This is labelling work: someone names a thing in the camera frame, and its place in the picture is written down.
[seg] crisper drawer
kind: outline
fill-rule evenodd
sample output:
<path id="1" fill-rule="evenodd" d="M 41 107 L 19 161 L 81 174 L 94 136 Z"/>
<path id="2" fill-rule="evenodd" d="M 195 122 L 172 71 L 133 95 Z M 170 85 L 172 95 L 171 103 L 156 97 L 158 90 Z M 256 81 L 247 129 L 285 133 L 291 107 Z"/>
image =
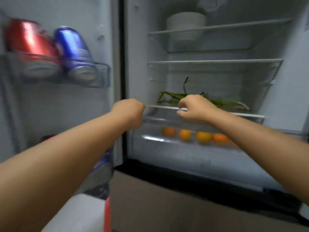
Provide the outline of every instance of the crisper drawer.
<path id="1" fill-rule="evenodd" d="M 165 127 L 175 129 L 176 133 L 171 133 L 173 137 L 163 133 Z M 190 130 L 189 141 L 181 140 L 180 130 L 183 129 Z M 283 191 L 279 183 L 231 141 L 211 140 L 200 144 L 199 131 L 212 135 L 220 133 L 208 125 L 145 117 L 141 128 L 132 133 L 129 158 L 258 191 L 263 188 Z"/>

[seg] blue can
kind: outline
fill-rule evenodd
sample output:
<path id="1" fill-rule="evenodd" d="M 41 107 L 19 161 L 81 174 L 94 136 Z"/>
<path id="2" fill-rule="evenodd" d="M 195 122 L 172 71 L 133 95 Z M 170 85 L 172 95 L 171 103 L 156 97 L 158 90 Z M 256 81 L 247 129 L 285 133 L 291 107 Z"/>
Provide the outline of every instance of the blue can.
<path id="1" fill-rule="evenodd" d="M 97 69 L 81 35 L 71 27 L 61 26 L 54 33 L 56 47 L 68 77 L 77 84 L 89 85 L 96 80 Z"/>

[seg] bowl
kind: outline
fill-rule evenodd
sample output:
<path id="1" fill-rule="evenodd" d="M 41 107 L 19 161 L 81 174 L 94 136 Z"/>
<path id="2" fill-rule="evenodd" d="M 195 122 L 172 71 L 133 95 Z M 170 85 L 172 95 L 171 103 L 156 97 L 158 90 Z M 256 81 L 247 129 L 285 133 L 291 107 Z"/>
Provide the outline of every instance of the bowl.
<path id="1" fill-rule="evenodd" d="M 189 30 L 206 26 L 206 16 L 197 12 L 181 12 L 166 20 L 167 30 Z M 183 31 L 171 33 L 179 44 L 188 44 L 204 34 L 204 30 Z"/>

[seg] person's right hand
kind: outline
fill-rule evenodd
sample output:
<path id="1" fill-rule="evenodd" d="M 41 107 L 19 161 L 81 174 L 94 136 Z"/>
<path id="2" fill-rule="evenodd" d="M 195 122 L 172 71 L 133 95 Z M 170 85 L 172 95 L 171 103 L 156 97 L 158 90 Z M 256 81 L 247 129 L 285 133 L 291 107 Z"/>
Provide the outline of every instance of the person's right hand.
<path id="1" fill-rule="evenodd" d="M 211 116 L 220 110 L 201 95 L 188 95 L 180 100 L 178 107 L 188 109 L 188 111 L 177 111 L 180 117 L 200 122 L 210 122 Z"/>
<path id="2" fill-rule="evenodd" d="M 112 113 L 127 121 L 127 129 L 137 129 L 142 124 L 144 110 L 144 104 L 135 98 L 130 98 L 116 102 L 112 108 Z"/>

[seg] red can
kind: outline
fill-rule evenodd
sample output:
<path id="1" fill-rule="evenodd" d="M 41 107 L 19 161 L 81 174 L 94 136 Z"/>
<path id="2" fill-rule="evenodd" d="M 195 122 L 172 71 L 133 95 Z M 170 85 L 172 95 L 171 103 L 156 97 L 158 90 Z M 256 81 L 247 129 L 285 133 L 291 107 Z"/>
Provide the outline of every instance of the red can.
<path id="1" fill-rule="evenodd" d="M 23 63 L 26 77 L 47 79 L 60 73 L 61 65 L 55 58 L 58 56 L 55 45 L 39 23 L 11 19 L 5 34 L 9 46 L 18 53 Z"/>

